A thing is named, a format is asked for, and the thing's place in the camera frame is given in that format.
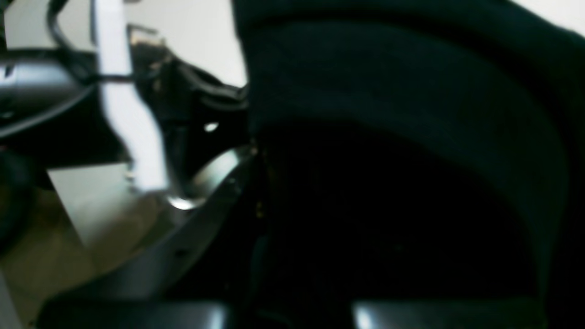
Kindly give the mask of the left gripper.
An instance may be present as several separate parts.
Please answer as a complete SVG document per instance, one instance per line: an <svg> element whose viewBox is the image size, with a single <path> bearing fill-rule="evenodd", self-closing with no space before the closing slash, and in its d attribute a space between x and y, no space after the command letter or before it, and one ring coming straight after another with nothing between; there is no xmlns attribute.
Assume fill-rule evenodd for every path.
<svg viewBox="0 0 585 329"><path fill-rule="evenodd" d="M202 93L207 105L218 111L240 111L247 107L247 87L212 84L196 73L192 66L179 60L166 46L155 67L146 77L134 71L130 35L123 0L94 0L91 24L96 45L96 81L100 86L101 106L109 126L129 156L130 187L140 195L163 194L173 207L192 210L201 207L205 197L196 197L172 165L161 123L164 114L180 116L185 106L174 106L171 96L164 96L163 108L152 107L139 91L139 85L158 80L167 62L177 62L177 73Z"/></svg>

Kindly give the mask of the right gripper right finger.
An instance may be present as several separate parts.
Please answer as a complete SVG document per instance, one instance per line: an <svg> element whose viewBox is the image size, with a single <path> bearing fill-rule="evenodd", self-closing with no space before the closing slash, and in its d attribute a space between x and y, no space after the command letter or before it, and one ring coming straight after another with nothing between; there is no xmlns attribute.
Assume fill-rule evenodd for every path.
<svg viewBox="0 0 585 329"><path fill-rule="evenodd" d="M359 301L356 329L547 329L547 317L529 299Z"/></svg>

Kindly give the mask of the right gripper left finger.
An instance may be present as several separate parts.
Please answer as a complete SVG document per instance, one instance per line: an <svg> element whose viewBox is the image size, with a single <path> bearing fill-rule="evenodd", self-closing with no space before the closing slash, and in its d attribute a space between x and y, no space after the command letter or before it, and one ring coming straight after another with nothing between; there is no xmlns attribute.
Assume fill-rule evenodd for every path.
<svg viewBox="0 0 585 329"><path fill-rule="evenodd" d="M148 247L47 301L38 329L231 329L257 236L255 150L241 146L194 178L194 209L174 204Z"/></svg>

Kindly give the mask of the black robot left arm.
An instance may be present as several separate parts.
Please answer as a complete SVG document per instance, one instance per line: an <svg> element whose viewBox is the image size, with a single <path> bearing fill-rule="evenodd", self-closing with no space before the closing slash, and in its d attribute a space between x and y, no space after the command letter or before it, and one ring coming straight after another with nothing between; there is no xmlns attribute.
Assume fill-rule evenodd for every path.
<svg viewBox="0 0 585 329"><path fill-rule="evenodd" d="M48 2L56 48L1 54L1 248L23 230L45 170L125 162L142 198L203 203L189 182L213 156L246 144L247 87L186 62L154 27L127 21L123 0L90 2L93 51L60 27L66 0Z"/></svg>

